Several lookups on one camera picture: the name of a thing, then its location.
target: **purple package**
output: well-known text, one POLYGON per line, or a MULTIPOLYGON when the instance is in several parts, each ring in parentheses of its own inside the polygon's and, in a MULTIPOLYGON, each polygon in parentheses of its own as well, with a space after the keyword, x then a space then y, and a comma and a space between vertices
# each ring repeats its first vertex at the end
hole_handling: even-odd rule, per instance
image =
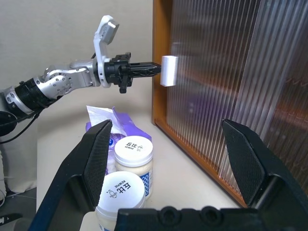
POLYGON ((115 107, 113 107, 112 110, 116 115, 118 121, 121 123, 123 130, 126 132, 127 136, 143 136, 152 141, 152 137, 141 129, 137 128, 127 113, 117 112, 115 110, 115 107))

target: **white foam block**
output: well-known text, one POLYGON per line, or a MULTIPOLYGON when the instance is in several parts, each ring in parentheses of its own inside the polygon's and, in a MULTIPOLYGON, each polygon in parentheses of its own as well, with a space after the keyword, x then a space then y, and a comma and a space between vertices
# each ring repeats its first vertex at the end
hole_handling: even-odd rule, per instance
POLYGON ((160 84, 164 87, 176 85, 178 69, 177 56, 167 55, 162 57, 160 84))

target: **black mount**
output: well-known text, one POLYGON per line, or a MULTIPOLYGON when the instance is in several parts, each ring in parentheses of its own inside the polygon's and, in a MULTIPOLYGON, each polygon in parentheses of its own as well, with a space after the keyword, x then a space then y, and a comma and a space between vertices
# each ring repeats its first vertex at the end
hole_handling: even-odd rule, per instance
POLYGON ((156 63, 130 64, 130 52, 118 54, 110 62, 104 64, 105 77, 108 83, 120 87, 120 93, 126 93, 127 87, 131 87, 133 78, 153 77, 160 73, 161 66, 156 63))

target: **white wall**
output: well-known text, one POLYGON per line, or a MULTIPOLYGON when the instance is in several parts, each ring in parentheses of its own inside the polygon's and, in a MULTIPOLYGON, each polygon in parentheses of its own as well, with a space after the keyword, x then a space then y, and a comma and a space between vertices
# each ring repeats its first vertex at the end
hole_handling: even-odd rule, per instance
POLYGON ((43 74, 51 64, 93 55, 93 35, 103 15, 120 23, 110 56, 152 56, 151 0, 1 0, 0 89, 43 74))

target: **wooden frame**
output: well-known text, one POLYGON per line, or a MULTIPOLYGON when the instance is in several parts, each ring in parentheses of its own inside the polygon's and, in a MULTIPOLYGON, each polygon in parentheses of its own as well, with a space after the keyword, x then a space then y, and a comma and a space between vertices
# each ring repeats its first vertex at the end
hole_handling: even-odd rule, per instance
MULTIPOLYGON (((172 0, 153 1, 153 61, 160 64, 163 55, 170 54, 170 29, 172 0)), ((218 176, 218 172, 205 162, 193 149, 185 144, 167 125, 167 88, 160 85, 160 76, 153 78, 152 123, 159 126, 176 142, 212 179, 214 179, 241 206, 246 207, 243 198, 218 176)))

